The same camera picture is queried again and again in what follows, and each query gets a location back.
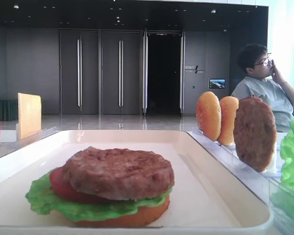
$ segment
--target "man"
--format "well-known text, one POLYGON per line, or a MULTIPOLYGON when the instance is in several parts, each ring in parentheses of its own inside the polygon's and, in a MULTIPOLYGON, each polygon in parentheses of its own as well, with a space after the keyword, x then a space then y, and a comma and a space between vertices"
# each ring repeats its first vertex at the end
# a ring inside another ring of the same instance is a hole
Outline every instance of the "man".
POLYGON ((249 44, 240 51, 237 63, 246 77, 236 86, 232 96, 238 99, 251 95, 261 98, 272 109, 276 130, 289 132, 293 120, 294 88, 283 79, 267 48, 249 44))

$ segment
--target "tiled floor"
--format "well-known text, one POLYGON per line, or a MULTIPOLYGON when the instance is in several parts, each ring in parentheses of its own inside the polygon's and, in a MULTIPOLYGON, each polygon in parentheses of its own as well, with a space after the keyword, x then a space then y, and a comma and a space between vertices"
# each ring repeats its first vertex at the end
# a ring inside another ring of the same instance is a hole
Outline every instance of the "tiled floor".
MULTIPOLYGON (((2 130, 15 130, 17 121, 1 122, 2 130)), ((130 130, 182 130, 197 127, 195 117, 139 116, 139 115, 44 115, 42 129, 130 129, 130 130)))

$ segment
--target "small monitor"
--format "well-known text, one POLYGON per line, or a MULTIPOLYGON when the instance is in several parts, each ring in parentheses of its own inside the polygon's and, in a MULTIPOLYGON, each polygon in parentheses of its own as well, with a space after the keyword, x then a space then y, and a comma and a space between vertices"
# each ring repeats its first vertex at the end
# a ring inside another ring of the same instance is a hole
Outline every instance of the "small monitor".
POLYGON ((225 79, 209 79, 210 89, 225 89, 225 79))

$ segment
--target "hand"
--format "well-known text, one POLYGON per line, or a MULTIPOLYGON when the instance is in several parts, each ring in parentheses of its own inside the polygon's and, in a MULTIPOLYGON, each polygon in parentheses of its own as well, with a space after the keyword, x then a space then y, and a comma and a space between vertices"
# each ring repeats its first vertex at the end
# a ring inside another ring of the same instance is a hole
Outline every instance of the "hand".
POLYGON ((272 75, 273 81, 279 85, 284 83, 285 80, 282 77, 282 74, 280 73, 280 71, 275 66, 274 60, 272 60, 272 67, 273 67, 273 75, 272 75))

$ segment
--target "red object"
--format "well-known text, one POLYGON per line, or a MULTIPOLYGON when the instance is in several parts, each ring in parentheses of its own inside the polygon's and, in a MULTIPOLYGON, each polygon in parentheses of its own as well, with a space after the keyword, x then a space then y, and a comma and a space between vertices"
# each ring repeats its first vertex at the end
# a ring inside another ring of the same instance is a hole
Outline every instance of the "red object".
POLYGON ((51 187, 56 195, 68 201, 79 203, 109 203, 111 200, 97 197, 95 195, 78 192, 70 183, 65 182, 62 178, 62 167, 55 169, 49 176, 51 187))

